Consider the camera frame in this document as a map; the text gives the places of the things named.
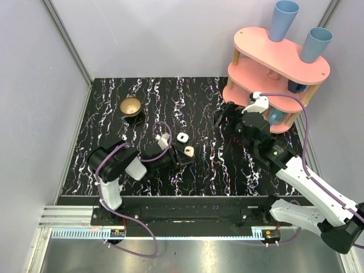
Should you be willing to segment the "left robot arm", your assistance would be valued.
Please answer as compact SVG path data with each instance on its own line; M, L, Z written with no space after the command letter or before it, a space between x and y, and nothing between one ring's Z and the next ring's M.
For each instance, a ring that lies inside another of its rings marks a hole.
M195 155L192 146L180 149L172 144L164 151L165 154L161 146L154 143L139 158L135 147L127 147L120 141L109 148L99 146L90 153L87 164L98 179L102 194L100 204L105 208L103 219L110 225L119 224L123 217L119 208L122 205L118 184L121 175L141 181L155 171L183 168L193 162Z

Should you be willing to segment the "white earbud charging case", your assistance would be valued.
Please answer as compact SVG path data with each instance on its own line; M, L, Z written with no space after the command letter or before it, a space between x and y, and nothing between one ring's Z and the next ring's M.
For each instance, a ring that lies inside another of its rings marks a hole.
M178 133L176 138L180 143L187 143L189 140L188 134L182 132Z

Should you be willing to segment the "beige earbud charging case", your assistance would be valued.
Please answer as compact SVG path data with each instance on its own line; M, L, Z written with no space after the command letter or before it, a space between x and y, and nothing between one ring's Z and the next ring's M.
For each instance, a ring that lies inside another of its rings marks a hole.
M192 157L194 157L195 149L194 149L192 146L186 146L186 147L184 148L184 153L185 153L188 157L192 158Z

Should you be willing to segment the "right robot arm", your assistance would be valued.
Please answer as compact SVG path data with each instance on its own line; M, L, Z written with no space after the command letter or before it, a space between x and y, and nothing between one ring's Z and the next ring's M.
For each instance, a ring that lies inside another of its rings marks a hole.
M232 102L213 113L214 125L237 138L258 164L297 189L313 208L292 205L270 196L258 207L259 221L286 222L317 234L331 249L347 254L363 232L363 204L340 194L303 163L298 153L274 138L259 112L247 112Z

